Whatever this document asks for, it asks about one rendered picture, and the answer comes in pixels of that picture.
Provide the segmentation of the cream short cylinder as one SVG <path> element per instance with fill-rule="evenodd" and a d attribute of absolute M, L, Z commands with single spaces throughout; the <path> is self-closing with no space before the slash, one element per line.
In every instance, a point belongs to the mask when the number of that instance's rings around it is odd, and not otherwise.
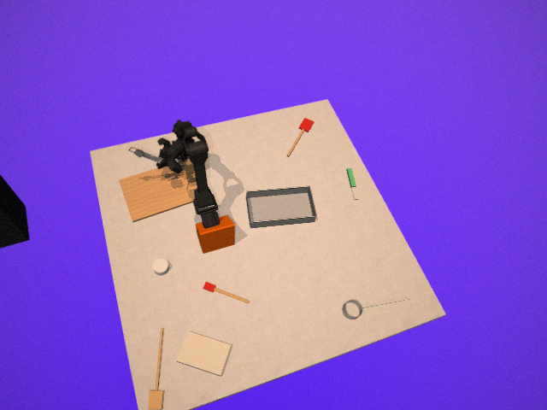
<path fill-rule="evenodd" d="M 169 272 L 169 264 L 165 259 L 158 259 L 153 263 L 153 269 L 156 275 L 164 276 Z"/>

